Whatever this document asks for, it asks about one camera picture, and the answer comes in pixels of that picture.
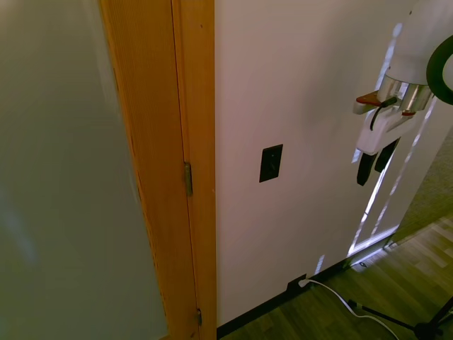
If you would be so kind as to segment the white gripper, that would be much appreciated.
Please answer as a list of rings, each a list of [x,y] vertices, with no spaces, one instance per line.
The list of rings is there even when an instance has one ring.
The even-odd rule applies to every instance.
[[[357,184],[360,186],[364,186],[369,179],[374,164],[373,155],[382,150],[374,170],[385,170],[399,138],[417,123],[417,112],[405,112],[397,105],[390,105],[381,108],[374,116],[378,109],[379,106],[358,102],[353,106],[353,113],[366,116],[355,147],[362,153],[357,170]]]

